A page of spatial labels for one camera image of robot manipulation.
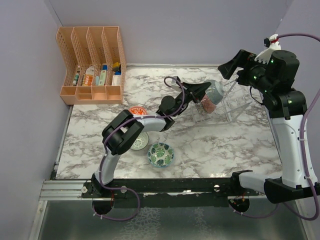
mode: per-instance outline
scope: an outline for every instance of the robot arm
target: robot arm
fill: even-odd
[[[183,113],[191,101],[198,103],[210,85],[210,82],[200,84],[183,82],[183,94],[180,93],[176,98],[165,96],[154,115],[132,115],[128,110],[123,110],[102,132],[102,142],[105,144],[106,153],[102,160],[102,166],[94,173],[95,178],[103,185],[110,183],[114,179],[114,172],[120,156],[130,149],[140,133],[168,130],[175,123],[171,116],[175,117]],[[116,128],[123,124],[125,124],[125,129],[119,129],[112,134]]]
[[[263,105],[268,109],[271,125],[278,138],[279,156],[282,162],[282,177],[272,179],[267,175],[250,170],[232,174],[233,187],[252,189],[266,194],[274,204],[312,196],[308,179],[320,194],[318,179],[312,168],[308,142],[305,142],[306,160],[309,176],[305,176],[300,131],[307,103],[302,92],[292,88],[299,61],[292,52],[280,50],[277,36],[268,42],[268,48],[258,56],[240,50],[229,62],[220,65],[218,70],[229,79],[236,68],[240,85],[251,86],[262,93]]]

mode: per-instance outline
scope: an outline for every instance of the marble countertop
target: marble countertop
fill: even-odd
[[[104,153],[101,132],[118,113],[133,106],[155,112],[164,96],[178,95],[164,85],[165,76],[179,76],[187,83],[226,81],[216,68],[128,67],[123,105],[73,107],[56,178],[91,178]],[[253,94],[260,99],[259,93]],[[114,178],[218,178],[240,170],[268,175],[281,172],[265,109],[255,101],[234,123],[199,126],[193,122],[190,107],[175,121],[165,132],[148,132],[146,148],[123,154]],[[175,159],[169,167],[157,168],[149,163],[147,152],[156,142],[173,147]]]

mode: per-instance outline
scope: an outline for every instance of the orange bowl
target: orange bowl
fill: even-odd
[[[133,106],[129,108],[129,112],[135,115],[147,115],[147,110],[145,110],[142,106]]]

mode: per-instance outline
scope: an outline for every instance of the lavender wall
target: lavender wall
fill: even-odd
[[[0,239],[26,240],[68,108],[57,24],[43,0],[0,1]]]
[[[260,52],[292,0],[49,0],[64,26],[120,26],[127,63],[221,64]]]
[[[309,33],[320,37],[320,1],[319,0],[295,0],[277,29],[278,34],[285,33]],[[300,67],[297,72],[294,87],[305,94],[308,106],[320,88],[319,56],[320,42],[306,37],[287,37],[280,40],[281,48],[289,50],[297,55]],[[308,143],[312,164],[318,179],[320,180],[320,102],[310,113],[307,123]],[[310,216],[315,212],[313,199],[305,201],[305,206]],[[312,222],[313,231],[320,239],[320,219]]]

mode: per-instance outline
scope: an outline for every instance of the green patterned bowl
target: green patterned bowl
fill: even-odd
[[[155,167],[167,167],[174,160],[174,150],[166,143],[155,143],[148,151],[148,159],[149,162]]]

